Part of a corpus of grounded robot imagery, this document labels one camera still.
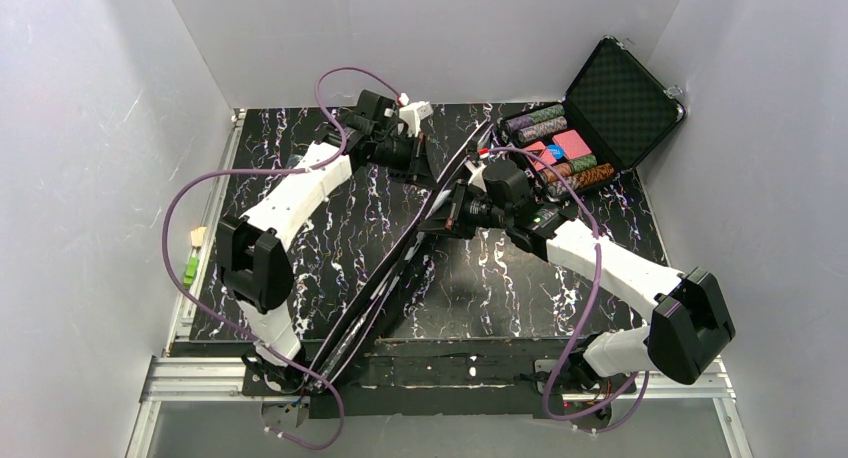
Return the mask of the black racket bag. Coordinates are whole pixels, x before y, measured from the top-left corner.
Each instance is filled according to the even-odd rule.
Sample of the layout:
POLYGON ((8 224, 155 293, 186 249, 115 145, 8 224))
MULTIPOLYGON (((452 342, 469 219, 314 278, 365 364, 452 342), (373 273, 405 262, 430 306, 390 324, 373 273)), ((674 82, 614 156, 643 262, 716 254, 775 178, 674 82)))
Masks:
POLYGON ((441 173, 432 178, 424 188, 428 195, 420 210, 409 223, 398 241, 380 261, 374 273, 351 300, 347 310, 333 325, 314 356, 312 369, 321 378, 312 379, 305 386, 307 393, 318 393, 329 388, 357 356, 369 328, 376 320, 386 299, 394 290, 397 280, 417 252, 426 234, 421 223, 441 207, 455 180, 468 172, 469 158, 488 146, 492 125, 484 122, 468 136, 450 158, 441 173))

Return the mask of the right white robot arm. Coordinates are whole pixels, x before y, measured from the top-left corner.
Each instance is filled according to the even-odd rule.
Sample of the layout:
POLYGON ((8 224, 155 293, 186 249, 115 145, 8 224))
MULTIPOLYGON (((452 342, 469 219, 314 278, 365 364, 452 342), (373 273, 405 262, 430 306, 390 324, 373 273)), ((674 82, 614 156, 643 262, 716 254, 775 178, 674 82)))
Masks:
POLYGON ((511 161, 458 180, 421 225, 426 233, 461 239, 479 228, 504 230, 519 249, 592 279, 645 320, 640 328, 590 335, 570 351, 561 369, 573 387, 641 371, 691 385, 736 336, 712 273, 683 273, 594 236, 574 212, 536 198, 511 161))

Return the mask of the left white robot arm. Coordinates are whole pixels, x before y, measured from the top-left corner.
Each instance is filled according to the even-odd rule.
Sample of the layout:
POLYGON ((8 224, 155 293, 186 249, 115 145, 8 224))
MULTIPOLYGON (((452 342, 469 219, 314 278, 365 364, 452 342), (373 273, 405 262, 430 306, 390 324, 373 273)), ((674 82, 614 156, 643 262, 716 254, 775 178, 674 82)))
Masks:
POLYGON ((432 113, 427 101, 361 92, 352 110, 316 136, 296 172, 240 216, 219 221, 219 279, 244 314, 263 361, 286 367, 301 350, 286 303, 295 281, 287 254, 294 236, 315 209, 366 164, 433 187, 422 131, 432 113))

